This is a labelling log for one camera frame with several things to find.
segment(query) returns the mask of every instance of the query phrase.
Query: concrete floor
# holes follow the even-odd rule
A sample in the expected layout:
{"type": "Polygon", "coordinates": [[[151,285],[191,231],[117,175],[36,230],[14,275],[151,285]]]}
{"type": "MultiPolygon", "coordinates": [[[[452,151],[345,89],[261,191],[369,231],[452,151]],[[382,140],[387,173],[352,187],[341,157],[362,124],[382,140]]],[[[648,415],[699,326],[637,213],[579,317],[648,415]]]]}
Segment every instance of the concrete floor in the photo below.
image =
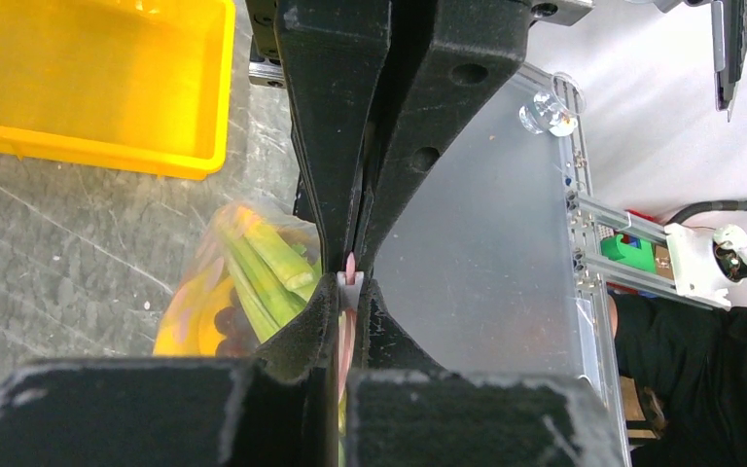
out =
{"type": "Polygon", "coordinates": [[[292,206],[287,99],[248,84],[250,24],[237,23],[228,158],[205,181],[0,155],[0,380],[35,358],[148,355],[216,208],[292,206]]]}

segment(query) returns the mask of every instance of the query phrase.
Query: plastic bag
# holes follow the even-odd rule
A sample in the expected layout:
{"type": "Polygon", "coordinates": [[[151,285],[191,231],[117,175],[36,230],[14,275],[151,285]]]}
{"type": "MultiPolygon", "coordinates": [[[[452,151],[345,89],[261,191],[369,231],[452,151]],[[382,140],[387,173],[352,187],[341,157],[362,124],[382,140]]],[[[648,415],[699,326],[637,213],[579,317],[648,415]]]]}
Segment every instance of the plastic bag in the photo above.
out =
{"type": "Polygon", "coordinates": [[[250,355],[302,312],[321,275],[313,224],[268,202],[233,201],[213,215],[153,354],[250,355]]]}

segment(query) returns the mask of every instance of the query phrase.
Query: yellow crate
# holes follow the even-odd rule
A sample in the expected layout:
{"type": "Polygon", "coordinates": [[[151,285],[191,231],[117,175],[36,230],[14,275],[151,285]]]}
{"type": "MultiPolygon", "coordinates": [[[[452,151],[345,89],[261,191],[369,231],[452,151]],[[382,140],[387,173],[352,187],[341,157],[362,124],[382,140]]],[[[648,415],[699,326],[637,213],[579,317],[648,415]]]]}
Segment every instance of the yellow crate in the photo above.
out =
{"type": "Polygon", "coordinates": [[[232,0],[0,0],[0,153],[215,172],[234,10],[232,0]]]}

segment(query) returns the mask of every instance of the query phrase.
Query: black clothing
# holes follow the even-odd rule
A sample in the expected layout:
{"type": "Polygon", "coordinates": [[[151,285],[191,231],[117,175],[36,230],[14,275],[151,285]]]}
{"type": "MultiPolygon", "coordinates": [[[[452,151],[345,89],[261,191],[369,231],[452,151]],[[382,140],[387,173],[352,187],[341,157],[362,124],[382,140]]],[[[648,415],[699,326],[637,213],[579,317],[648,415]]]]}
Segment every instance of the black clothing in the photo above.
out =
{"type": "Polygon", "coordinates": [[[651,387],[669,420],[634,467],[747,466],[747,308],[614,296],[620,374],[651,387]]]}

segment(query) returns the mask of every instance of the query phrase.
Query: celery stalk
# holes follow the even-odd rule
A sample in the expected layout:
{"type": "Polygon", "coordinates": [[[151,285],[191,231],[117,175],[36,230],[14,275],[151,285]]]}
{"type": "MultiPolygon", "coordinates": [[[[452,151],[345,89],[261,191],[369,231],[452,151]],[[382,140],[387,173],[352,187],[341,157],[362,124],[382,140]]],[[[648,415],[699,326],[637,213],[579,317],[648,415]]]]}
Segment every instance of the celery stalk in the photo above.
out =
{"type": "Polygon", "coordinates": [[[256,333],[259,342],[265,342],[271,336],[276,334],[281,326],[273,319],[273,316],[262,305],[262,301],[256,295],[256,291],[250,285],[250,281],[245,276],[244,271],[231,255],[225,255],[228,263],[228,272],[233,279],[233,288],[236,289],[236,295],[239,303],[244,309],[245,316],[250,322],[250,327],[256,333]]]}
{"type": "Polygon", "coordinates": [[[244,237],[286,289],[293,291],[315,281],[313,269],[307,261],[273,227],[255,219],[244,237]]]}
{"type": "Polygon", "coordinates": [[[231,252],[265,309],[280,326],[288,324],[302,311],[302,308],[296,307],[296,303],[289,299],[288,291],[251,248],[250,243],[244,238],[237,238],[231,242],[231,246],[231,252]]]}
{"type": "Polygon", "coordinates": [[[299,298],[304,300],[305,303],[307,303],[310,300],[310,296],[313,295],[313,292],[315,290],[316,281],[314,280],[304,284],[302,287],[297,287],[296,289],[291,290],[291,292],[296,294],[299,298]]]}

